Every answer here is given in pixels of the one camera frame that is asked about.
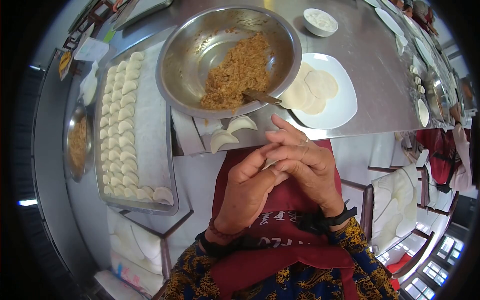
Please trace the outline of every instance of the blue and yellow patterned clothing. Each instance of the blue and yellow patterned clothing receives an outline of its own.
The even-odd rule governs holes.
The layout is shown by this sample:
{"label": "blue and yellow patterned clothing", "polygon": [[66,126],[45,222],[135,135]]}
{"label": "blue and yellow patterned clothing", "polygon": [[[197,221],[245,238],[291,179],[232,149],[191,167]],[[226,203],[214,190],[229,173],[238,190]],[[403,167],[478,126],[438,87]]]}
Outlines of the blue and yellow patterned clothing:
{"label": "blue and yellow patterned clothing", "polygon": [[[347,250],[355,263],[353,280],[359,299],[398,299],[380,262],[369,251],[358,222],[352,218],[337,232],[329,233],[332,245]],[[210,268],[215,258],[195,242],[179,258],[168,283],[165,299],[216,299],[220,292]],[[266,280],[233,295],[234,299],[343,299],[338,269],[316,269],[302,263],[287,267]]]}

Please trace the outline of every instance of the red apron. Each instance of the red apron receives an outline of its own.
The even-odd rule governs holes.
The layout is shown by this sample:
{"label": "red apron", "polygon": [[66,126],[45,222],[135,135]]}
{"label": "red apron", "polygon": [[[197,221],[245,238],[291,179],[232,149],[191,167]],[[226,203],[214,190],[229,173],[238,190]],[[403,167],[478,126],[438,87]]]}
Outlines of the red apron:
{"label": "red apron", "polygon": [[[316,144],[332,151],[329,140]],[[220,212],[228,172],[253,150],[241,149],[227,153],[216,180],[212,217]],[[341,195],[337,169],[335,187]],[[231,299],[233,292],[248,288],[283,268],[301,262],[318,269],[340,269],[345,299],[358,299],[352,279],[354,263],[350,254],[340,247],[329,245],[327,236],[317,236],[296,227],[301,213],[313,213],[318,209],[318,205],[301,191],[293,177],[276,186],[258,219],[246,229],[246,234],[258,238],[260,245],[270,245],[271,248],[237,251],[218,261],[211,273],[220,290],[220,298]]]}

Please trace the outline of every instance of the metal mixing bowl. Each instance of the metal mixing bowl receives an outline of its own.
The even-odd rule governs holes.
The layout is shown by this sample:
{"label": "metal mixing bowl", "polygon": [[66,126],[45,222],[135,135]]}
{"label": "metal mixing bowl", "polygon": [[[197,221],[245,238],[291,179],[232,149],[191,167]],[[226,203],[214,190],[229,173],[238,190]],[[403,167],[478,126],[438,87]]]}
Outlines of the metal mixing bowl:
{"label": "metal mixing bowl", "polygon": [[163,98],[176,110],[203,119],[226,119],[262,108],[253,101],[238,109],[208,110],[200,105],[211,68],[218,66],[237,42],[263,32],[274,55],[266,91],[279,97],[292,84],[301,64],[301,44],[293,27],[276,13],[264,8],[236,5],[201,12],[178,27],[158,58],[157,86]]}
{"label": "metal mixing bowl", "polygon": [[[71,155],[71,146],[72,142],[70,140],[70,133],[75,128],[75,125],[79,123],[83,118],[86,119],[86,141],[85,141],[85,161],[82,167],[76,167],[73,163],[72,155]],[[87,117],[87,112],[85,105],[83,103],[78,103],[75,109],[73,110],[72,116],[70,117],[70,122],[68,124],[68,132],[66,137],[66,161],[69,167],[70,173],[72,175],[72,179],[75,182],[80,182],[82,179],[85,169],[88,165],[89,153],[92,149],[92,126],[90,124],[90,120]]]}

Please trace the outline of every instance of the tray of dumplings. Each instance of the tray of dumplings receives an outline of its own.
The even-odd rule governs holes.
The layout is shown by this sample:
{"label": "tray of dumplings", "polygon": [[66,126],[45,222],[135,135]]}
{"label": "tray of dumplings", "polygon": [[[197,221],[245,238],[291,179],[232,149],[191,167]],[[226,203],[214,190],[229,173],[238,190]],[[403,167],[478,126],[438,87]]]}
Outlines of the tray of dumplings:
{"label": "tray of dumplings", "polygon": [[95,170],[100,197],[110,206],[165,216],[178,212],[170,107],[156,85],[159,53],[173,29],[112,58],[99,81]]}

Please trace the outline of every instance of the small white bowl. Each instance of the small white bowl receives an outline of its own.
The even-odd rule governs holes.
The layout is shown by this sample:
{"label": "small white bowl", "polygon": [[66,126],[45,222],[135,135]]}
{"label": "small white bowl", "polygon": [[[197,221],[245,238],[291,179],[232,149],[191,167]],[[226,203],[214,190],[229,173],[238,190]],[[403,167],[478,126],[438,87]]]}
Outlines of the small white bowl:
{"label": "small white bowl", "polygon": [[[318,24],[317,22],[315,22],[312,16],[315,14],[328,19],[332,23],[332,26],[325,26],[325,24]],[[335,31],[338,30],[338,22],[331,15],[315,8],[309,8],[303,12],[303,24],[308,29],[308,31],[310,31],[316,36],[331,36],[335,33]]]}

